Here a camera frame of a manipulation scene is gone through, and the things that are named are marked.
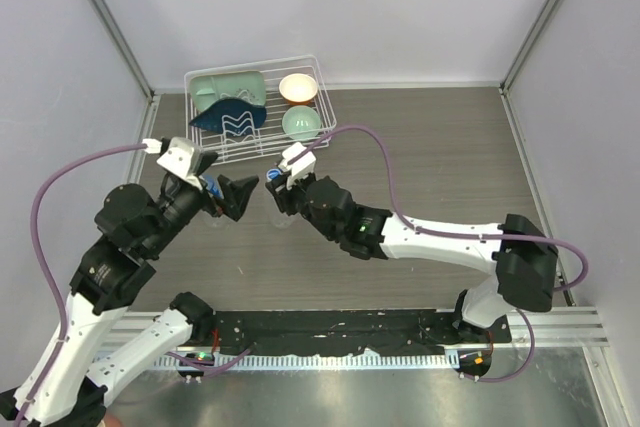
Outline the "blue label water bottle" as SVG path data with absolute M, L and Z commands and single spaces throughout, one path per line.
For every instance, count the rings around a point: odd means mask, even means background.
M 209 175 L 203 174 L 201 179 L 206 183 L 207 191 L 216 198 L 222 198 L 222 191 L 220 190 L 217 180 Z M 212 217 L 208 213 L 202 214 L 203 222 L 210 228 L 222 229 L 225 226 L 225 219 L 220 217 Z

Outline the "clear unlabelled plastic bottle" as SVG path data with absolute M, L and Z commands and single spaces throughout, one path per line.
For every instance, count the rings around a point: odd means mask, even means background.
M 296 220 L 296 217 L 275 210 L 270 212 L 269 219 L 274 227 L 278 229 L 286 229 L 293 224 L 293 222 Z

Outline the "white bottle cap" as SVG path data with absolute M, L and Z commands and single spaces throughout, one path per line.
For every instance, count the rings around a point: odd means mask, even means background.
M 273 169 L 270 169 L 270 170 L 268 170 L 268 171 L 267 171 L 267 173 L 266 173 L 266 179 L 267 179 L 268 181 L 271 181 L 271 180 L 276 179 L 276 178 L 277 178 L 277 177 L 279 177 L 280 175 L 281 175 L 280 170 L 279 170 L 279 169 L 277 169 L 277 168 L 273 168 Z

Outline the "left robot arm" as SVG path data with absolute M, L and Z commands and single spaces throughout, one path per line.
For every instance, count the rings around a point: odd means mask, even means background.
M 83 255 L 61 302 L 59 327 L 23 382 L 1 395 L 1 415 L 17 426 L 96 426 L 120 393 L 158 357 L 185 343 L 205 344 L 215 312 L 191 292 L 178 294 L 159 318 L 102 361 L 95 355 L 154 275 L 152 261 L 199 213 L 239 220 L 257 176 L 219 176 L 221 196 L 199 176 L 215 161 L 207 155 L 191 168 L 192 183 L 173 172 L 158 198 L 139 184 L 114 188 L 95 217 L 100 238 Z

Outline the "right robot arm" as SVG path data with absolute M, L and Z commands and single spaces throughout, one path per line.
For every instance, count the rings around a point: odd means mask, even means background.
M 330 177 L 291 182 L 280 174 L 266 189 L 281 213 L 301 216 L 352 257 L 423 259 L 486 274 L 480 285 L 459 294 L 442 326 L 424 326 L 436 342 L 480 342 L 515 309 L 546 313 L 552 307 L 558 252 L 523 216 L 510 214 L 501 224 L 453 224 L 451 236 L 443 237 L 435 233 L 441 223 L 358 204 Z

